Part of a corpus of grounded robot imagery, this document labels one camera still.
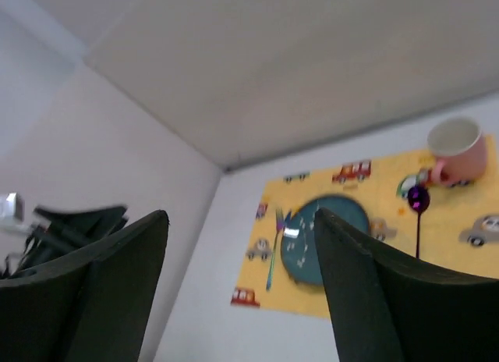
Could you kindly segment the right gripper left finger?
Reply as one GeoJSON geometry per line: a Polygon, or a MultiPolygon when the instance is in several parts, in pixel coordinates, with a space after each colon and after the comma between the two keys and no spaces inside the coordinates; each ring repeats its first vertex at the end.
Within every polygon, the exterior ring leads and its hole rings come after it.
{"type": "Polygon", "coordinates": [[[165,259],[156,210],[1,281],[3,361],[137,361],[165,259]]]}

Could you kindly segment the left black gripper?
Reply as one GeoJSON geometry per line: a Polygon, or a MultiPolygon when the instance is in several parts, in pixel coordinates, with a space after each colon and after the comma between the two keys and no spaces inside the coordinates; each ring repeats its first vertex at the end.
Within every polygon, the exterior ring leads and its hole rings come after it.
{"type": "Polygon", "coordinates": [[[31,268],[62,257],[122,229],[125,205],[62,212],[37,206],[34,214],[47,225],[23,222],[24,202],[18,193],[1,195],[1,231],[24,238],[24,250],[10,253],[1,267],[3,279],[27,276],[31,268]]]}

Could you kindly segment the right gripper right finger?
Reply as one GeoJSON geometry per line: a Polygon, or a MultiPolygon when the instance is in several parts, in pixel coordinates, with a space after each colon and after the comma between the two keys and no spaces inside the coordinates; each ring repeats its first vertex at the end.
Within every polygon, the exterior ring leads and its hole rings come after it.
{"type": "Polygon", "coordinates": [[[325,208],[314,238],[340,360],[497,360],[496,279],[418,260],[325,208]]]}

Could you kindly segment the purple metallic spoon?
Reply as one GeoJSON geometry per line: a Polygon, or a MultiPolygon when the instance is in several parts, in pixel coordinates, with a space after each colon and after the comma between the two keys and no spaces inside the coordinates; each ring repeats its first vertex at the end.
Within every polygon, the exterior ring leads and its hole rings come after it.
{"type": "Polygon", "coordinates": [[[408,191],[407,201],[409,207],[417,214],[416,220],[416,255],[419,259],[421,217],[430,205],[430,194],[425,186],[415,185],[408,191]]]}

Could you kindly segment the iridescent metallic fork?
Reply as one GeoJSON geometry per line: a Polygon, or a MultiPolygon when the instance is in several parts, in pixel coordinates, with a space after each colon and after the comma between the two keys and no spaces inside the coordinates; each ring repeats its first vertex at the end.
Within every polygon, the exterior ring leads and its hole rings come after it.
{"type": "Polygon", "coordinates": [[[274,276],[274,265],[276,260],[276,251],[278,246],[278,237],[280,233],[285,229],[286,224],[289,222],[292,216],[292,210],[289,210],[285,215],[281,208],[277,208],[275,212],[275,221],[276,221],[276,231],[274,235],[274,242],[272,247],[272,255],[271,255],[271,263],[269,267],[269,271],[267,274],[267,282],[266,282],[266,291],[269,292],[272,287],[273,276],[274,276]]]}

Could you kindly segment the dark teal plate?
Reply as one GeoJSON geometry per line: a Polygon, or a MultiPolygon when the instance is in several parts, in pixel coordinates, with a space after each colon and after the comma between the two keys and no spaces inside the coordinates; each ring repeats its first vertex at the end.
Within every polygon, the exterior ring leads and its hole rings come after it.
{"type": "Polygon", "coordinates": [[[316,197],[289,211],[281,238],[281,261],[296,283],[323,285],[314,238],[315,213],[325,208],[362,232],[370,231],[370,220],[363,206],[339,193],[316,197]]]}

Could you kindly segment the pink cup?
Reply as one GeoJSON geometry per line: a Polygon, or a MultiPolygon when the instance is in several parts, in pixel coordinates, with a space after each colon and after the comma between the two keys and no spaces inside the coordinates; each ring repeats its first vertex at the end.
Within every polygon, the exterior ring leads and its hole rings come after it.
{"type": "Polygon", "coordinates": [[[472,182],[487,169],[487,143],[480,126],[458,116],[438,123],[428,134],[427,145],[435,158],[430,178],[435,184],[450,186],[472,182]]]}

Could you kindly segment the yellow car print cloth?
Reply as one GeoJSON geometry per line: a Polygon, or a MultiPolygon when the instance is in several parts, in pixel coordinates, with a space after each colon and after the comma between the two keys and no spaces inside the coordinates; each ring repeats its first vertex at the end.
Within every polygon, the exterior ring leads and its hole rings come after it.
{"type": "Polygon", "coordinates": [[[294,282],[282,264],[283,231],[278,237],[272,287],[266,291],[276,209],[281,208],[286,215],[316,197],[336,193],[351,197],[368,214],[368,235],[415,256],[417,214],[407,201],[408,191],[415,185],[425,186],[430,194],[430,205],[421,217],[419,257],[455,271],[496,278],[498,165],[494,138],[487,137],[486,142],[487,171],[475,183],[433,184],[430,173],[434,159],[427,150],[270,181],[257,208],[232,304],[326,318],[329,311],[324,287],[294,282]]]}

